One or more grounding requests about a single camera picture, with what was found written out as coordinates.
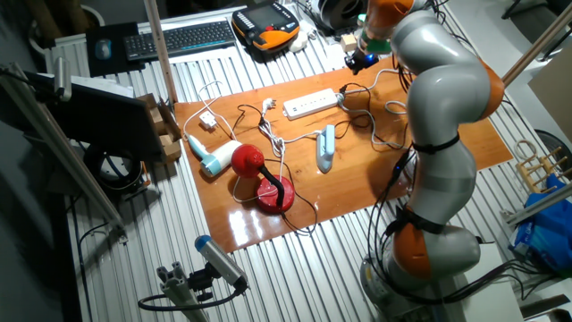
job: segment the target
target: white plug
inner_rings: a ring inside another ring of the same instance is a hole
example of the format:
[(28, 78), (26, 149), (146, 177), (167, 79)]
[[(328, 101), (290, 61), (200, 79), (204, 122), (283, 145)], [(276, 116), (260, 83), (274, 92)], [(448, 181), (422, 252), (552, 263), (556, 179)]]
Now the white plug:
[(276, 100), (275, 99), (271, 99), (271, 98), (265, 99), (264, 102), (262, 102), (262, 117), (264, 117), (266, 115), (266, 112), (268, 112), (269, 109), (272, 109), (275, 107), (276, 107)]
[(200, 119), (201, 124), (203, 124), (205, 130), (212, 129), (216, 126), (215, 116), (208, 111), (201, 114), (198, 118)]

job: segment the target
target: keyboard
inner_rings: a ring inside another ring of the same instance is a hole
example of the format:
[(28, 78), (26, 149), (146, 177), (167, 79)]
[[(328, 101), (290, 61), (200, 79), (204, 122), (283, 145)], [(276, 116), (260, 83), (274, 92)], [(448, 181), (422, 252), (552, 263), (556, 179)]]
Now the keyboard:
[[(234, 45), (235, 37), (227, 21), (202, 23), (163, 32), (169, 56), (188, 55)], [(157, 50), (151, 33), (123, 39), (128, 61), (154, 60)]]

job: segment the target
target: white power strip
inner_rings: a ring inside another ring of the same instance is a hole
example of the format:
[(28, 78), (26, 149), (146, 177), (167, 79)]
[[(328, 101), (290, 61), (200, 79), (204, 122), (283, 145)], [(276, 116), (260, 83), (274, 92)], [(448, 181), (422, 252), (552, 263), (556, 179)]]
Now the white power strip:
[(284, 102), (283, 112), (284, 116), (292, 121), (337, 105), (338, 98), (333, 90), (324, 89), (314, 94)]

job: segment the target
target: black clamp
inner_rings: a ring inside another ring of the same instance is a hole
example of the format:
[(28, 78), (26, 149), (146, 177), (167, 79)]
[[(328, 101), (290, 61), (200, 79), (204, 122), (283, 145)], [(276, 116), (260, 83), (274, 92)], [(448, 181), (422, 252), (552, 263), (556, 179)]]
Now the black clamp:
[(440, 145), (438, 145), (438, 146), (434, 146), (434, 145), (431, 145), (431, 144), (426, 145), (426, 146), (420, 146), (420, 145), (417, 145), (417, 144), (413, 143), (413, 148), (414, 148), (417, 152), (421, 152), (421, 153), (426, 153), (426, 154), (433, 155), (433, 154), (435, 154), (436, 152), (439, 152), (439, 151), (441, 151), (441, 150), (444, 150), (444, 149), (446, 149), (446, 148), (450, 148), (450, 147), (454, 146), (455, 143), (457, 143), (459, 140), (460, 140), (460, 137), (459, 137), (458, 132), (457, 132), (457, 136), (456, 136), (455, 138), (453, 138), (453, 140), (450, 140), (449, 142), (440, 144)]
[(413, 211), (408, 208), (396, 207), (395, 212), (397, 213), (396, 219), (387, 226), (385, 234), (391, 236), (403, 229), (407, 224), (412, 224), (416, 229), (423, 230), (429, 233), (439, 234), (442, 233), (445, 225), (439, 225), (424, 219), (416, 215)]

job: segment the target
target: computer monitor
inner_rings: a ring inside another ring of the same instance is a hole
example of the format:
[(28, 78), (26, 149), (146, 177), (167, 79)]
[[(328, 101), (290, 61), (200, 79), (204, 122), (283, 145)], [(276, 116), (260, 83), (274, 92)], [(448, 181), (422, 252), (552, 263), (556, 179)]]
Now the computer monitor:
[[(35, 87), (54, 90), (52, 78), (26, 72)], [(10, 99), (0, 91), (0, 102)], [(98, 89), (72, 84), (71, 99), (47, 103), (69, 139), (103, 148), (108, 154), (138, 161), (164, 162), (166, 155), (146, 103)]]

